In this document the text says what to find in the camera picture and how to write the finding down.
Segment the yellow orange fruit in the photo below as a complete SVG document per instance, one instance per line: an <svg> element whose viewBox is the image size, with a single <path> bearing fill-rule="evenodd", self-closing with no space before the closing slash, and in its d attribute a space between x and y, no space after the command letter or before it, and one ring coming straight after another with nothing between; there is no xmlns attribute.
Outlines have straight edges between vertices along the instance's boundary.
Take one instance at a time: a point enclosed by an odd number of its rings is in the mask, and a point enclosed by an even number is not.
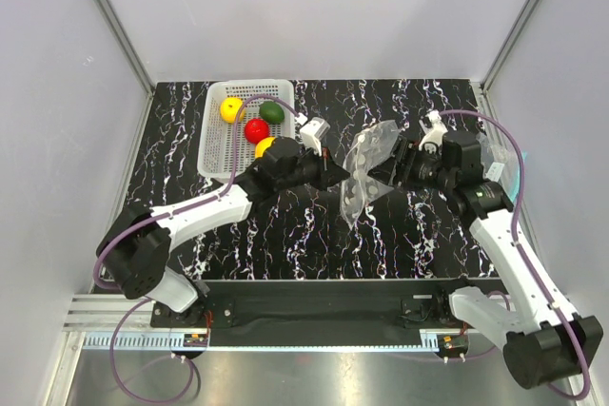
<svg viewBox="0 0 609 406"><path fill-rule="evenodd" d="M220 104L222 120L231 125L241 122L245 117L245 114L240 111L243 103L243 100L238 97L226 97Z"/></svg>

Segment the yellow lemon fruit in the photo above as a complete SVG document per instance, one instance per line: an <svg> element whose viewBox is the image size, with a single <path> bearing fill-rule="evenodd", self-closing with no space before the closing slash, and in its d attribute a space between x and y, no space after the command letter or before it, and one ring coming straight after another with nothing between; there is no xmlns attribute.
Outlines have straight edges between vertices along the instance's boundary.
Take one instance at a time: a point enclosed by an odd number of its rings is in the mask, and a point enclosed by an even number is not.
<svg viewBox="0 0 609 406"><path fill-rule="evenodd" d="M272 146L274 141L275 141L274 137L266 137L266 138L262 139L258 144L256 144L255 158L256 159L261 158L264 155L265 151Z"/></svg>

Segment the green lime fruit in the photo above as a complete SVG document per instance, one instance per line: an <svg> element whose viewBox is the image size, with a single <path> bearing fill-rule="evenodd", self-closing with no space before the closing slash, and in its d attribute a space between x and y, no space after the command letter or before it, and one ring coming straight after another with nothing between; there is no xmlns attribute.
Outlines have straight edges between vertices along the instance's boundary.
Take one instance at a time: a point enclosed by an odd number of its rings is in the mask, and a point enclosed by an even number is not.
<svg viewBox="0 0 609 406"><path fill-rule="evenodd" d="M285 113L282 107L273 101L265 101L259 106L259 115L270 125L279 125L285 119Z"/></svg>

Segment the right aluminium frame post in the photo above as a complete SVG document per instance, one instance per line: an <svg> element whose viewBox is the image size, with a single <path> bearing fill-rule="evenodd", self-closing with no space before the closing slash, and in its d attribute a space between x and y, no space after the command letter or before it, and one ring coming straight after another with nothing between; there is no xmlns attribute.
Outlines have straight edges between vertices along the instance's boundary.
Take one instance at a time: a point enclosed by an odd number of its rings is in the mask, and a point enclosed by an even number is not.
<svg viewBox="0 0 609 406"><path fill-rule="evenodd" d="M498 54L493 60L484 78L480 81L481 91L486 93L497 80L502 68L519 42L527 24L538 9L542 0L525 0L507 36L503 40Z"/></svg>

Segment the aluminium frame post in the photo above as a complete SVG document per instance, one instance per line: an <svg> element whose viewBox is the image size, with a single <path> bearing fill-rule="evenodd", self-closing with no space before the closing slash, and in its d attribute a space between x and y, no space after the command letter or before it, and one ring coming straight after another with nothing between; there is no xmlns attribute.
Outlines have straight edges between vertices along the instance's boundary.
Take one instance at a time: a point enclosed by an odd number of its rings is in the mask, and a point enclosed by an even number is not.
<svg viewBox="0 0 609 406"><path fill-rule="evenodd" d="M484 78L480 81L481 91L486 93L497 80L502 68L519 42L527 24L538 9L542 0L525 0L507 36L503 40L498 54L493 60Z"/></svg>
<svg viewBox="0 0 609 406"><path fill-rule="evenodd" d="M143 61L135 49L135 46L128 37L127 31L125 30L116 9L113 7L111 0L93 1L106 21L111 34L116 40L124 57L127 59L128 65L138 80L140 86L143 88L146 94L152 94L156 84L150 78Z"/></svg>

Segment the spare clear zip bags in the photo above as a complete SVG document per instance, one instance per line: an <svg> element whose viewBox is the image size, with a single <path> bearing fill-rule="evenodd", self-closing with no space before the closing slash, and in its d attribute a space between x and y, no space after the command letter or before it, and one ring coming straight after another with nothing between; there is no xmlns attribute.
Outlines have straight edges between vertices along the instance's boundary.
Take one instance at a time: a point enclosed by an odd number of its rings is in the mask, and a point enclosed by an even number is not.
<svg viewBox="0 0 609 406"><path fill-rule="evenodd" d="M484 177L500 183L512 203L515 203L521 192L522 168L518 153L509 145L492 141L483 133L477 135L481 145L481 163Z"/></svg>

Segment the red apple fruit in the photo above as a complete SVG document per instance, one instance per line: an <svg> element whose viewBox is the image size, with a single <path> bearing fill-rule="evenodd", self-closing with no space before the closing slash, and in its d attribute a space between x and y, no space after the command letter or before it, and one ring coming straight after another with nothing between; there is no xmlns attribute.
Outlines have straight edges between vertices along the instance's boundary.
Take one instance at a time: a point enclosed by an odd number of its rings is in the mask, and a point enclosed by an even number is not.
<svg viewBox="0 0 609 406"><path fill-rule="evenodd" d="M244 127L244 136L248 142L256 145L270 136L270 129L265 120L253 118L249 120Z"/></svg>

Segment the left aluminium frame post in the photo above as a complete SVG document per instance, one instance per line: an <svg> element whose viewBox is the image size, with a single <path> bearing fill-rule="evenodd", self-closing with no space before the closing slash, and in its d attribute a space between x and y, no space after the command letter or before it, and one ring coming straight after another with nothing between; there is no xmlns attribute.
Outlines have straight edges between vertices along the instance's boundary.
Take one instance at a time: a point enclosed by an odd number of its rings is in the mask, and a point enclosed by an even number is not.
<svg viewBox="0 0 609 406"><path fill-rule="evenodd" d="M143 61L135 49L135 46L128 37L127 31L125 30L116 9L113 7L111 0L93 1L106 21L111 34L116 40L124 57L127 59L128 65L138 80L140 86L143 88L146 94L152 94L156 84L150 78Z"/></svg>

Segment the clear dotted zip bag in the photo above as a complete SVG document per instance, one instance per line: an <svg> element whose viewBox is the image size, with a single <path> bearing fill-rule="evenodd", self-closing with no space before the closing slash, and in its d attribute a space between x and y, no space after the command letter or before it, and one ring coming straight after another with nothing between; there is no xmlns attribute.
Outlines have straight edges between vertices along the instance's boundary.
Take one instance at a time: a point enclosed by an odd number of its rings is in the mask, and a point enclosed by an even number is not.
<svg viewBox="0 0 609 406"><path fill-rule="evenodd" d="M377 123L357 134L346 153L343 169L350 173L350 177L341 182L340 211L350 229L363 210L380 198L368 196L368 180L371 178L368 172L391 155L399 134L393 120Z"/></svg>

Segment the white perforated plastic basket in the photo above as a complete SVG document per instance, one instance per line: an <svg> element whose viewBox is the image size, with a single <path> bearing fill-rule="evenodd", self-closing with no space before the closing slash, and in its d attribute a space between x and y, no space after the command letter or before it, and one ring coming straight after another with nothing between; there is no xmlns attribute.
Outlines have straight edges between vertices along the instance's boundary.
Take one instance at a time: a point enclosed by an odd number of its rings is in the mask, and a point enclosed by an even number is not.
<svg viewBox="0 0 609 406"><path fill-rule="evenodd" d="M259 116L263 99L251 102L245 108L245 117L238 124L238 139L233 139L233 125L221 116L221 104L228 97L246 100L254 95L277 97L294 105L294 86L284 79L231 80L212 84L207 91L206 104L200 131L197 169L201 176L226 183L232 167L243 172L255 159L255 145L244 136L248 121Z"/></svg>

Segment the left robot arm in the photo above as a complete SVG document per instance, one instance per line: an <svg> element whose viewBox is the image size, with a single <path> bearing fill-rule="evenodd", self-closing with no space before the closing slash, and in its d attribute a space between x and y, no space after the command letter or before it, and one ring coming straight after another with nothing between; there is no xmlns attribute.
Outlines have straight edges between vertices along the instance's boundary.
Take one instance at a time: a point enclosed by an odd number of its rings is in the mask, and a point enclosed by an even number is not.
<svg viewBox="0 0 609 406"><path fill-rule="evenodd" d="M124 207L96 250L96 269L110 276L96 283L128 300L160 302L184 325L196 325L205 316L204 293L168 267L172 250L217 227L248 219L284 190L305 184L327 190L349 176L328 148L277 138L243 173L214 192L166 206Z"/></svg>

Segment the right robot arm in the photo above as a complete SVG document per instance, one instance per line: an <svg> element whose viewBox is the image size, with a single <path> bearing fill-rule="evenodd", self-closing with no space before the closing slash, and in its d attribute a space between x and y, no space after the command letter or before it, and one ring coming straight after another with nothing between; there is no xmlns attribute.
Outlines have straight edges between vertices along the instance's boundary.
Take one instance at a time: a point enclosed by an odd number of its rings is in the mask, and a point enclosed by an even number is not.
<svg viewBox="0 0 609 406"><path fill-rule="evenodd" d="M589 392L603 329L596 317L581 316L543 269L521 233L516 207L485 177L474 134L450 131L440 145L401 136L368 174L395 188L441 191L495 265L515 307L507 310L473 285L454 286L432 302L437 323L449 327L460 320L478 330L501 349L524 389L581 375L582 391Z"/></svg>

